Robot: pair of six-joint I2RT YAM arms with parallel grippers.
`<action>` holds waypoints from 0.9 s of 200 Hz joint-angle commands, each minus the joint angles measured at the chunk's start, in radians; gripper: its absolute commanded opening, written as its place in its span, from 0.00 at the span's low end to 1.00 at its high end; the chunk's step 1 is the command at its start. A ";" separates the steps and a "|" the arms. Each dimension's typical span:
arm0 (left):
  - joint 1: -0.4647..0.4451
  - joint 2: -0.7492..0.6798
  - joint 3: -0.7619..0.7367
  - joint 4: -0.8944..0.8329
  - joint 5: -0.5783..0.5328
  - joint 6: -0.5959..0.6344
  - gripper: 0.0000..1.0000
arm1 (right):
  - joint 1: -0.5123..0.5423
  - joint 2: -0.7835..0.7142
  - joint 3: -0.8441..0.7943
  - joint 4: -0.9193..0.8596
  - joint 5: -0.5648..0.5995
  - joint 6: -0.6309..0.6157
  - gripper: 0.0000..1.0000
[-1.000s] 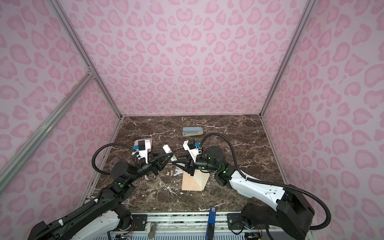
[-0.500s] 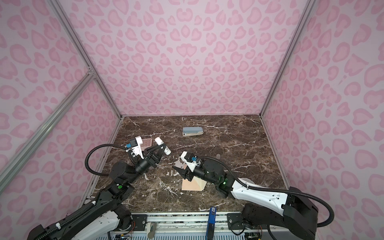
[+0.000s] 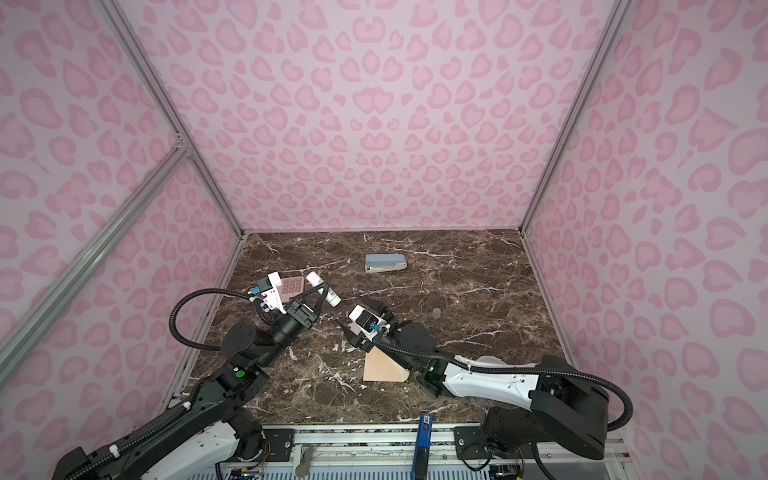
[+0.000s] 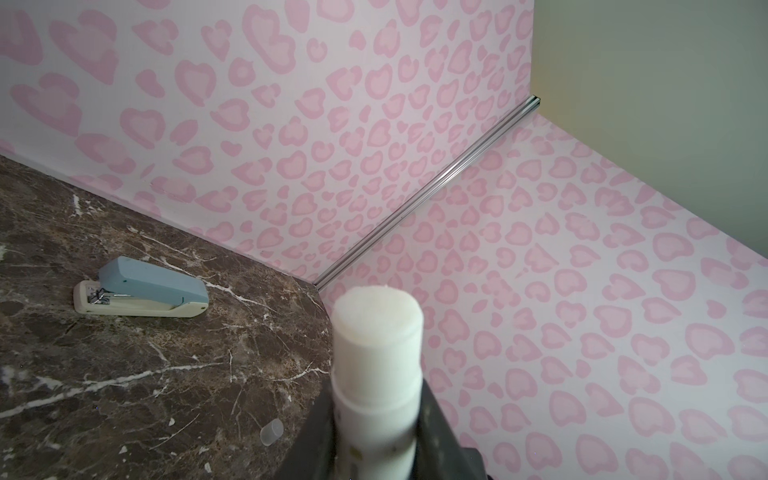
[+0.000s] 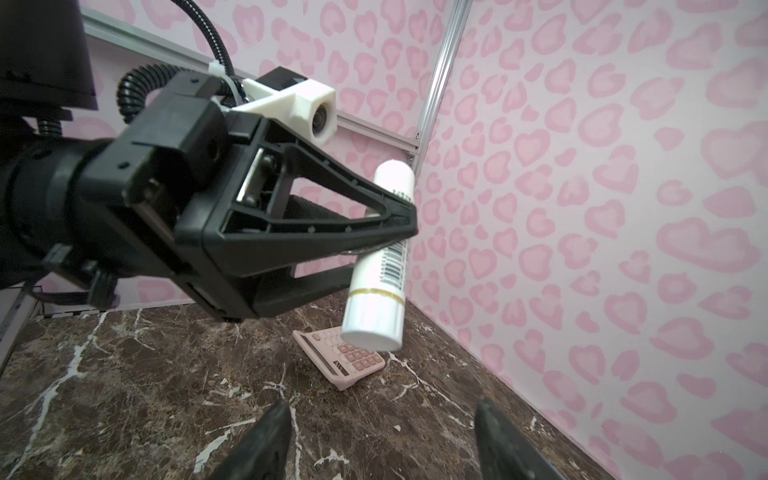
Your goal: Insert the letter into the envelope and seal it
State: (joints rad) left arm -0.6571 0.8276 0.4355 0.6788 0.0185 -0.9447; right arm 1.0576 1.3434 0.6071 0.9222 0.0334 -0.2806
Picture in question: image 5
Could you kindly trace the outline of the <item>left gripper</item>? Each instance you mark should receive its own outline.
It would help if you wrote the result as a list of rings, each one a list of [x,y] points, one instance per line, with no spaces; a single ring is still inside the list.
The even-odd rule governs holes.
[[[105,307],[118,278],[173,281],[213,318],[272,317],[348,286],[338,267],[298,264],[413,237],[414,173],[385,161],[368,180],[281,122],[214,102],[220,81],[176,74],[117,139],[71,178],[72,248]],[[363,206],[359,218],[293,193],[307,180]]]

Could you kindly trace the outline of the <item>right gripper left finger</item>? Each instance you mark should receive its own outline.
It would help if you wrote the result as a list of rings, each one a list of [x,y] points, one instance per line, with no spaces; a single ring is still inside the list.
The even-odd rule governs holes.
[[[284,479],[292,433],[288,403],[275,403],[207,479]]]

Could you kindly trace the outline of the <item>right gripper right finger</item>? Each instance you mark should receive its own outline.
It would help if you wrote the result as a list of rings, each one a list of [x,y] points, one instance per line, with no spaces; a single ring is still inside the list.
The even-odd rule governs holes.
[[[476,406],[474,432],[484,480],[564,480],[490,399]]]

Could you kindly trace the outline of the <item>white glue stick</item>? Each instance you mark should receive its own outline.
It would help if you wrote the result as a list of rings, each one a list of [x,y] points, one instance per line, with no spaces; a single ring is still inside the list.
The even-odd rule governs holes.
[[[354,265],[342,339],[377,352],[402,348],[408,242],[360,255]]]

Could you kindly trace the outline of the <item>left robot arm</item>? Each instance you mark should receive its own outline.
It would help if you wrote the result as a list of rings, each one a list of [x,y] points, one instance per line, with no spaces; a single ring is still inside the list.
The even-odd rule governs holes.
[[[349,287],[349,266],[415,236],[413,204],[323,151],[333,89],[284,68],[236,75],[212,22],[181,3],[215,55],[207,71],[128,72],[115,138],[65,137],[97,97],[79,5],[1,5],[1,285],[112,308],[127,277],[171,280],[220,321],[274,317]]]

